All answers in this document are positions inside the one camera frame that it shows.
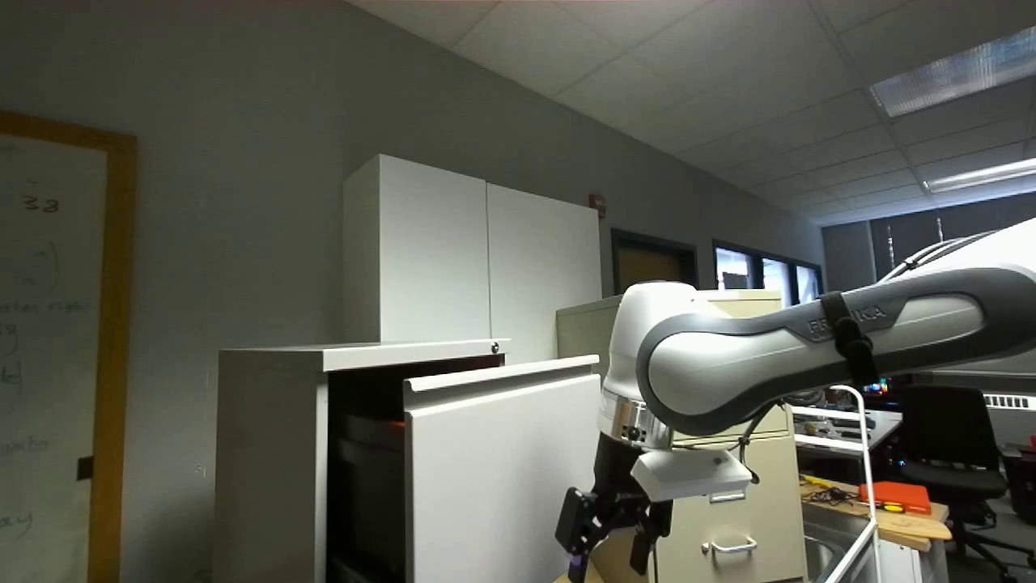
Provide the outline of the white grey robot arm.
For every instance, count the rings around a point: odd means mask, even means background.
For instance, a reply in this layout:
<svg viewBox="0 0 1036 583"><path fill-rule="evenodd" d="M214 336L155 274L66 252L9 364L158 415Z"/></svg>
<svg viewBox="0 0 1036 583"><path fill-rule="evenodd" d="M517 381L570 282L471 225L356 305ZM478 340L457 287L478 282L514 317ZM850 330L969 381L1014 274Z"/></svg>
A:
<svg viewBox="0 0 1036 583"><path fill-rule="evenodd" d="M609 535L632 530L632 563L645 568L679 500L747 488L742 449L685 449L685 435L747 435L807 388L1028 354L1033 310L1036 219L951 241L876 286L758 317L729 317L688 282L629 287L598 381L593 487L570 488L556 520L567 583L588 583Z"/></svg>

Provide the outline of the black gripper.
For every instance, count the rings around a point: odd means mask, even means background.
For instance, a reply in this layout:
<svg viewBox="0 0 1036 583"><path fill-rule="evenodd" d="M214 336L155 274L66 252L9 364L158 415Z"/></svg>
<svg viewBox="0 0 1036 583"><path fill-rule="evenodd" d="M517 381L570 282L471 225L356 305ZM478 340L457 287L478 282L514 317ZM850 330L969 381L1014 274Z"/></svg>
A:
<svg viewBox="0 0 1036 583"><path fill-rule="evenodd" d="M554 542L567 554L583 554L591 542L603 542L609 530L636 528L629 568L636 574L647 574L655 544L671 535L674 504L647 501L645 488L632 477L639 457L639 447L598 436L593 488L581 493L570 487L560 501Z"/></svg>

